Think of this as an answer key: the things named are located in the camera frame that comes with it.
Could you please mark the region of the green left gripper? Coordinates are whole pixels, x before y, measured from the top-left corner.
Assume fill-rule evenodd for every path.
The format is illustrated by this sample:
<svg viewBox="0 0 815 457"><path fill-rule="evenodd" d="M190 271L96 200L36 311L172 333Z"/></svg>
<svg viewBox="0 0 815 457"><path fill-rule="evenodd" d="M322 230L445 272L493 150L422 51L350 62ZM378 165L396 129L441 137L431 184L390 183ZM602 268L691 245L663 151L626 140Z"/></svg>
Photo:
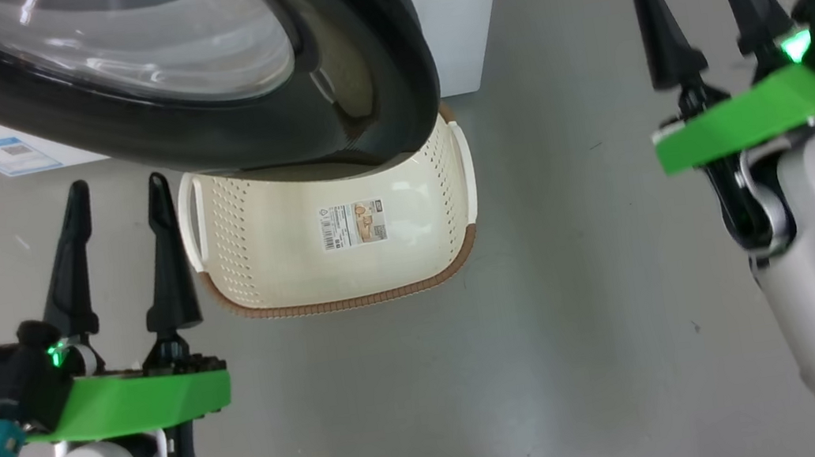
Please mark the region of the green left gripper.
<svg viewBox="0 0 815 457"><path fill-rule="evenodd" d="M202 313L168 180L160 173L149 176L148 226L156 239L154 296L146 324L151 333L171 335L198 326ZM96 334L100 322L89 293L88 183L73 182L67 198L43 318L69 339ZM191 358L171 372L148 375L135 369L103 369L91 346L64 339L46 349L20 346L15 361L17 378L35 396L28 412L51 410L58 415L51 427L40 416L27 417L26 425L33 426L28 441L33 444L132 436L172 428L231 405L227 363L215 357Z"/></svg>

